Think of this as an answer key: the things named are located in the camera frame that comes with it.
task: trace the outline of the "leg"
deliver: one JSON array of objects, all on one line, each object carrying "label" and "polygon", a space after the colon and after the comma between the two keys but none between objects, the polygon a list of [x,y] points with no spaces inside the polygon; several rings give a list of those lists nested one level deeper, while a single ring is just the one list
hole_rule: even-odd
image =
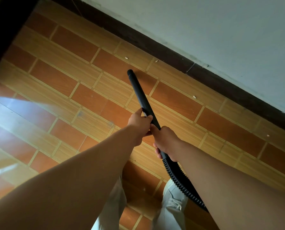
[{"label": "leg", "polygon": [[188,198],[170,179],[163,191],[162,209],[153,219],[153,230],[185,230],[184,209]]},{"label": "leg", "polygon": [[118,230],[119,219],[126,206],[126,197],[122,188],[121,177],[112,189],[102,212],[95,221],[91,230]]}]

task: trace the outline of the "person's left arm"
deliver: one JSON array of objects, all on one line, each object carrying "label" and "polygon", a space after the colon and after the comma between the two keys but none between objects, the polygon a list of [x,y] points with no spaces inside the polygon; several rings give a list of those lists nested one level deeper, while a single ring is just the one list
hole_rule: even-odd
[{"label": "person's left arm", "polygon": [[0,229],[91,229],[152,116],[30,179],[0,200]]}]

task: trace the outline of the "white pants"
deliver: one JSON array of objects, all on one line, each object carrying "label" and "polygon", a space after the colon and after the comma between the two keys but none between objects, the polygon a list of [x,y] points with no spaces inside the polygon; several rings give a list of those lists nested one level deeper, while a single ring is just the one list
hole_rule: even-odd
[{"label": "white pants", "polygon": [[[119,219],[126,206],[126,197],[121,181],[117,181],[102,212],[91,230],[118,230]],[[185,230],[184,214],[173,207],[163,207],[152,222],[153,230]]]}]

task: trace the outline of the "person's left hand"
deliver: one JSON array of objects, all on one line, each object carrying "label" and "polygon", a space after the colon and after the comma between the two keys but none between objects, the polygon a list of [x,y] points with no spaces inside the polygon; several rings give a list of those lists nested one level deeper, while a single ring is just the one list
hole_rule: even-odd
[{"label": "person's left hand", "polygon": [[152,135],[150,129],[150,123],[153,119],[152,115],[147,117],[141,116],[142,108],[138,109],[135,113],[131,115],[129,118],[129,122],[127,124],[128,127],[132,127],[134,133],[137,134],[137,138],[135,140],[135,146],[138,146],[142,142],[142,138],[144,136]]}]

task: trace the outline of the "black tube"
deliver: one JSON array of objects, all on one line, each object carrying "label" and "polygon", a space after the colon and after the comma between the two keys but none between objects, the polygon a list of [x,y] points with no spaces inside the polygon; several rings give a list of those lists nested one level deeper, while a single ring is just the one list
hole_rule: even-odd
[{"label": "black tube", "polygon": [[[159,130],[160,125],[156,119],[156,116],[149,104],[149,101],[147,97],[145,96],[141,85],[139,84],[139,81],[133,72],[132,69],[129,69],[127,71],[127,75],[129,76],[129,80],[134,88],[135,94],[137,96],[137,99],[142,107],[142,110],[144,112],[145,116],[152,115],[153,120],[152,124],[154,124]],[[172,181],[177,185],[177,187],[188,197],[190,198],[195,204],[197,204],[199,207],[201,207],[203,210],[207,211],[207,208],[205,204],[203,203],[202,199],[198,195],[197,191],[195,190],[194,186],[188,179],[188,177],[183,173],[181,168],[179,167],[177,162],[173,162],[170,157],[164,153],[163,151],[160,151],[160,154],[163,157],[163,164],[171,177]]]}]

